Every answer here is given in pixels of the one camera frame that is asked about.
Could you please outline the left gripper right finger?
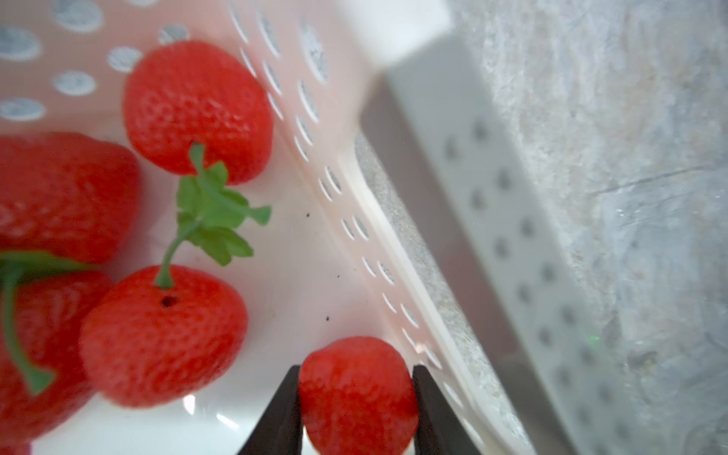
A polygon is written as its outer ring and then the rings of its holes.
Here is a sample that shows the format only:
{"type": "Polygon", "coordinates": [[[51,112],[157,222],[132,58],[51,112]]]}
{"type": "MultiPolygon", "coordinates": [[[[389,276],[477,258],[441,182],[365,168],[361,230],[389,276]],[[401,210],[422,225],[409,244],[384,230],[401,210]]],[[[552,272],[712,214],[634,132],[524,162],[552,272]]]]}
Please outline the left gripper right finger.
{"type": "Polygon", "coordinates": [[[413,367],[413,387],[419,412],[414,436],[417,455],[479,455],[473,441],[424,365],[413,367]]]}

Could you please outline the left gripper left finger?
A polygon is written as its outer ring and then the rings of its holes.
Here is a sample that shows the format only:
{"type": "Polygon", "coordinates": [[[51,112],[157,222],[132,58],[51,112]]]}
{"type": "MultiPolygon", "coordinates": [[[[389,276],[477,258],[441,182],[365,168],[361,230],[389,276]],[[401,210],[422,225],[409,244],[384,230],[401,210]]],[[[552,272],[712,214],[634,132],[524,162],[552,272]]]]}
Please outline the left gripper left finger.
{"type": "Polygon", "coordinates": [[[292,366],[238,455],[301,455],[301,366],[292,366]]]}

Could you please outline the white perforated plastic basket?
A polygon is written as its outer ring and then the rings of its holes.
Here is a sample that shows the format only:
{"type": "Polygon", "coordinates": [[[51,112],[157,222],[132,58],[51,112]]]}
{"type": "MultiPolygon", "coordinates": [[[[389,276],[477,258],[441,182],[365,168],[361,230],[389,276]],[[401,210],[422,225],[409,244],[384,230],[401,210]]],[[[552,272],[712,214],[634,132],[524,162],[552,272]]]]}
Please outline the white perforated plastic basket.
{"type": "Polygon", "coordinates": [[[478,451],[562,454],[532,444],[477,385],[413,261],[364,180],[359,116],[378,67],[344,1],[5,1],[1,130],[75,131],[125,144],[121,92],[145,53],[185,37],[218,45],[265,87],[275,112],[271,163],[241,191],[271,223],[241,234],[251,259],[218,267],[191,245],[176,261],[236,287],[250,324],[226,375],[171,404],[132,411],[93,398],[36,441],[36,454],[233,454],[282,377],[310,352],[379,336],[430,369],[478,451]]]}

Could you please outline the strawberry lone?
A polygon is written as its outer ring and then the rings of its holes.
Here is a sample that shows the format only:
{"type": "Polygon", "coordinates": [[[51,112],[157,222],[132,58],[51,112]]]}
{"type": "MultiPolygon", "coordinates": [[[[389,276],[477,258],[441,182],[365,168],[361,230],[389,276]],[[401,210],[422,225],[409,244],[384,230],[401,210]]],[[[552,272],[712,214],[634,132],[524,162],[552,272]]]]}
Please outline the strawberry lone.
{"type": "Polygon", "coordinates": [[[299,396],[303,426],[320,454],[403,454],[418,428],[408,366],[375,337],[347,337],[307,356],[299,396]]]}

